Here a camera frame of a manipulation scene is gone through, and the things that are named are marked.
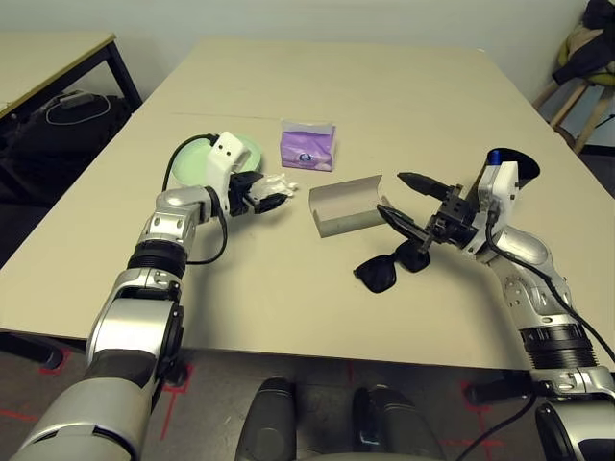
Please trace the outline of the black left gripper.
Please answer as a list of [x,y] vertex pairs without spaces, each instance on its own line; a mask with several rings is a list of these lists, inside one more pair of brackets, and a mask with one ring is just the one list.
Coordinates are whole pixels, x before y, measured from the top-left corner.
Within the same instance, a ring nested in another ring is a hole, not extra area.
[[264,198],[255,200],[251,194],[251,188],[263,175],[256,171],[232,173],[229,182],[228,200],[229,213],[232,217],[246,214],[251,207],[255,214],[263,214],[283,205],[288,196],[283,193],[269,194]]

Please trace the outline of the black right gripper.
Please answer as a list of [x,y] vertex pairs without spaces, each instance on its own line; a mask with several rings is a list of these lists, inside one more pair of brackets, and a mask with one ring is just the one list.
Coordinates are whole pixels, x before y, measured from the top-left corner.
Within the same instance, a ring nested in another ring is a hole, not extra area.
[[459,249],[465,248],[477,234],[473,222],[476,206],[462,198],[462,185],[447,185],[431,177],[412,172],[402,172],[397,177],[409,188],[441,202],[423,229],[400,210],[377,205],[381,218],[397,233],[412,240],[419,253],[426,253],[432,243],[448,243]]

